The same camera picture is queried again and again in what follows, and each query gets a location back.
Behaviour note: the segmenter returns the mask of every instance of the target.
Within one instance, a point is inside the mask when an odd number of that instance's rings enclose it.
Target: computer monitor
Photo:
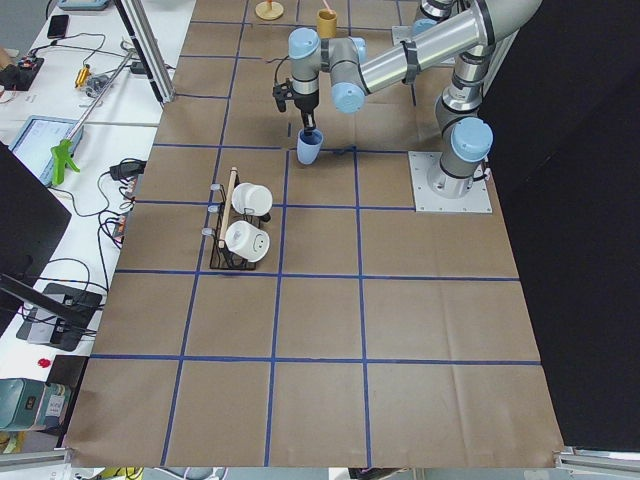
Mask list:
[[[102,296],[59,284],[47,285],[44,293],[32,288],[71,214],[2,142],[0,169],[0,334],[26,302],[40,314],[32,311],[25,317],[18,338],[72,351]],[[52,330],[50,338],[35,338],[33,327],[44,325]]]

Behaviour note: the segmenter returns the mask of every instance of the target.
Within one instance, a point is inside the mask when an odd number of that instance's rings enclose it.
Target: wooden coaster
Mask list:
[[[278,2],[261,2],[256,5],[256,15],[263,20],[275,20],[284,14],[284,7]]]

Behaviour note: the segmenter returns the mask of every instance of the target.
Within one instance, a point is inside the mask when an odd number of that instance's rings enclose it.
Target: white table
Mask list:
[[[22,122],[0,121],[0,140],[9,144],[18,133]],[[125,157],[146,160],[155,136],[155,127],[119,126],[119,125],[86,125],[84,136],[79,143],[74,161],[80,167],[80,173],[67,170],[64,183],[59,187],[73,192],[80,213],[92,213],[102,209],[106,202],[96,189],[96,180],[111,165],[115,165]],[[111,208],[117,211],[122,202],[118,191],[119,182],[110,177],[101,183],[103,191],[109,197]],[[54,192],[58,199],[73,212],[71,199],[64,194]],[[71,257],[82,260],[91,272],[91,281],[104,285],[104,275],[98,252],[97,217],[80,218],[73,214],[67,231],[58,245],[52,259]],[[109,277],[113,275],[119,250],[103,236],[102,248]],[[42,273],[44,277],[86,280],[84,268],[71,261],[55,262],[48,265]],[[37,290],[42,290],[48,282],[38,281]],[[76,288],[84,288],[83,284],[71,284]],[[89,286],[89,291],[104,295],[97,287]],[[96,329],[100,322],[100,312],[94,316],[89,328]],[[41,358],[53,360],[56,355],[89,355],[93,340],[84,339],[73,352],[64,352],[51,347],[32,345],[16,339],[16,332],[22,324],[19,315],[14,317],[4,334],[0,337],[0,378],[24,377],[45,380],[49,369],[38,366]]]
[[[166,64],[176,66],[182,44],[189,27],[195,0],[143,0],[143,5],[158,41]],[[70,15],[67,36],[78,33],[102,33],[106,41],[102,50],[124,54],[120,42],[129,36],[116,8],[111,5],[101,12],[62,12],[57,7],[53,15]],[[47,22],[34,42],[34,47],[48,45]],[[100,45],[101,37],[81,36],[61,40],[68,44],[94,49]],[[40,50],[37,55],[45,59],[42,69],[28,92],[17,92],[15,98],[0,104],[0,118],[26,120],[30,115],[44,115],[77,119],[91,99],[74,87],[76,75],[83,59],[90,52],[53,47]],[[96,53],[88,61],[92,72],[102,73],[118,66],[122,59]],[[133,75],[126,69],[116,79],[102,106],[89,117],[90,123],[121,125],[158,125],[162,108],[157,102],[145,75]]]

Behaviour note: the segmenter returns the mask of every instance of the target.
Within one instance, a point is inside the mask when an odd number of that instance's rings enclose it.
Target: wooden stick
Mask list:
[[[226,201],[224,202],[224,213],[222,215],[222,223],[220,224],[220,236],[218,237],[218,248],[225,247],[224,237],[227,234],[227,227],[229,225],[229,214],[231,213],[231,195],[233,195],[233,189],[236,188],[236,178],[238,176],[238,169],[236,167],[231,168],[231,175],[229,176],[229,188],[227,188]]]
[[[331,8],[331,7],[329,6],[329,4],[327,3],[327,0],[322,0],[322,3],[324,3],[325,8],[326,8],[327,10],[329,10],[329,12],[331,12],[331,13],[336,13],[336,12],[333,10],[333,8]]]

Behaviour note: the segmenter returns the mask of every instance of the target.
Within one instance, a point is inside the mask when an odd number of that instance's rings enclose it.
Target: white mounting plate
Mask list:
[[[440,160],[441,152],[409,152],[411,184],[416,212],[429,213],[492,213],[489,192],[484,180],[473,182],[471,190],[462,198],[450,200],[441,197],[427,183],[429,168]],[[478,166],[474,176],[482,175]]]
[[[391,27],[391,39],[393,45],[398,45],[404,40],[411,40],[411,26],[407,25],[394,25]],[[456,59],[451,57],[443,60],[436,67],[453,67],[456,63]]]

